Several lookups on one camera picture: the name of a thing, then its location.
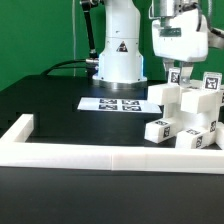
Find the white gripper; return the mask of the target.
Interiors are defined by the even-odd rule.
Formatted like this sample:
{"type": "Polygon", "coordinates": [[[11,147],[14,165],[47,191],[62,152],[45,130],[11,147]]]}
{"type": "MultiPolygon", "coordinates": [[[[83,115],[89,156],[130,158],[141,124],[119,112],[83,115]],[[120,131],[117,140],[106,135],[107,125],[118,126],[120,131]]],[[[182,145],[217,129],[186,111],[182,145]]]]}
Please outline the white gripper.
{"type": "Polygon", "coordinates": [[[176,15],[161,15],[151,9],[154,54],[163,59],[165,77],[174,61],[180,63],[180,85],[190,84],[194,64],[208,55],[207,21],[200,9],[181,11],[176,15]]]}

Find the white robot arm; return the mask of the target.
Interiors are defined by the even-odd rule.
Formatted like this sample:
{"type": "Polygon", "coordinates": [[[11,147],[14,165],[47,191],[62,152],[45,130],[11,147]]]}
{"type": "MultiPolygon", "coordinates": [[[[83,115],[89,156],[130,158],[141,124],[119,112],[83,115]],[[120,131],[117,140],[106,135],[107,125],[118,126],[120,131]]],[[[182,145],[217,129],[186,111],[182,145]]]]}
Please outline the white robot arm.
{"type": "MultiPolygon", "coordinates": [[[[106,9],[105,48],[99,55],[93,79],[113,88],[142,85],[143,56],[139,52],[140,12],[133,0],[104,0],[106,9]]],[[[208,49],[224,48],[224,30],[211,25],[199,0],[152,0],[154,54],[163,59],[165,70],[180,63],[179,83],[187,86],[196,62],[206,59],[208,49]]]]}

